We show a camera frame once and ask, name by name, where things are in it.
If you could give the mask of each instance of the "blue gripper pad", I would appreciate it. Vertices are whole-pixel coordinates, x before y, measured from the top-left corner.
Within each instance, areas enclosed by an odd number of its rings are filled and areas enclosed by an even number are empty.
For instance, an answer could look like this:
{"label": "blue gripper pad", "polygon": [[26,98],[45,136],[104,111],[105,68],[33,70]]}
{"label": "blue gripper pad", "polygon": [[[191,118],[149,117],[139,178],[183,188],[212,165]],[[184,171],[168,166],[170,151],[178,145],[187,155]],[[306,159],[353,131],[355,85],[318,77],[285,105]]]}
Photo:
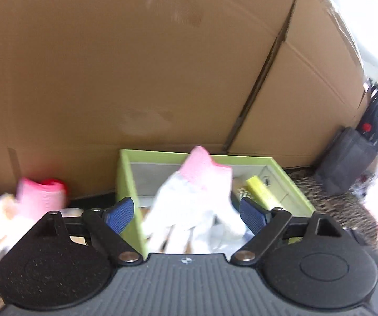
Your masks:
{"label": "blue gripper pad", "polygon": [[116,234],[120,234],[133,219],[133,212],[134,205],[132,198],[125,197],[104,212],[104,222]]}
{"label": "blue gripper pad", "polygon": [[254,235],[258,234],[271,219],[271,212],[262,208],[248,197],[241,199],[239,213],[240,218]]}

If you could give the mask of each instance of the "gray ribbed plate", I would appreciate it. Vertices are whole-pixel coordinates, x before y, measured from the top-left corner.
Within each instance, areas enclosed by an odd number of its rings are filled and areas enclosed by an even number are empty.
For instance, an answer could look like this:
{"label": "gray ribbed plate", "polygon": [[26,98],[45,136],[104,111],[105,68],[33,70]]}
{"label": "gray ribbed plate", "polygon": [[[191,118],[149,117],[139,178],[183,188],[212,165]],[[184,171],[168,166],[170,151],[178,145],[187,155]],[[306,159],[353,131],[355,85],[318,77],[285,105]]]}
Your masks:
{"label": "gray ribbed plate", "polygon": [[229,264],[222,254],[151,254],[121,268],[93,299],[49,312],[9,306],[3,316],[375,316],[364,307],[343,312],[304,310],[268,290],[254,269]]}

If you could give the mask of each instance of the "black backpack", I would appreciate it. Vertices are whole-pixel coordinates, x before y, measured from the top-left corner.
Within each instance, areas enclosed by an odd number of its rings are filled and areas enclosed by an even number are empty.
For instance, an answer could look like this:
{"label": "black backpack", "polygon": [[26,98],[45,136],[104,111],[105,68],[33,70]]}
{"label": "black backpack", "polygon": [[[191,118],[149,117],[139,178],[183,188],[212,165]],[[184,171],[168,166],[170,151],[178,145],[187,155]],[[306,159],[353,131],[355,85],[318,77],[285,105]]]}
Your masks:
{"label": "black backpack", "polygon": [[356,130],[378,150],[378,84],[371,88],[371,101]]}

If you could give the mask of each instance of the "metal screw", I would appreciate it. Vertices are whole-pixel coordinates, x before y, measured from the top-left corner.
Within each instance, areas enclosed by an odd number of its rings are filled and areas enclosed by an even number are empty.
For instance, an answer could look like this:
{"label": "metal screw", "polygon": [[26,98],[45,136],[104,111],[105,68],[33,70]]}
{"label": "metal screw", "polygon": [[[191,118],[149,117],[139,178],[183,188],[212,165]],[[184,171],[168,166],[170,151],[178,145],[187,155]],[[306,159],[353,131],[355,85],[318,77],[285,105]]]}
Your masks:
{"label": "metal screw", "polygon": [[133,263],[139,259],[139,254],[136,252],[123,252],[119,254],[119,259],[125,263]]}
{"label": "metal screw", "polygon": [[235,253],[235,257],[239,261],[251,261],[255,259],[255,254],[250,251],[238,251]]}

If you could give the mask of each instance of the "work glove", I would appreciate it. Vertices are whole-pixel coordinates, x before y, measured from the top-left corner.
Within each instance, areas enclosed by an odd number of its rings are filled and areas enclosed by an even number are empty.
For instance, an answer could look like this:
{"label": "work glove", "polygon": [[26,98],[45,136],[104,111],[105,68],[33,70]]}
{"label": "work glove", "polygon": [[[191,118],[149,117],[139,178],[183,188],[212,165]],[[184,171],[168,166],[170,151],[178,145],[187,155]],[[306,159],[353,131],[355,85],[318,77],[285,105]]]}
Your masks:
{"label": "work glove", "polygon": [[209,153],[195,147],[179,171],[158,190],[152,210],[143,222],[148,252],[211,253],[210,229],[217,219],[227,238],[241,238],[246,226],[230,202],[231,167],[215,163]]}

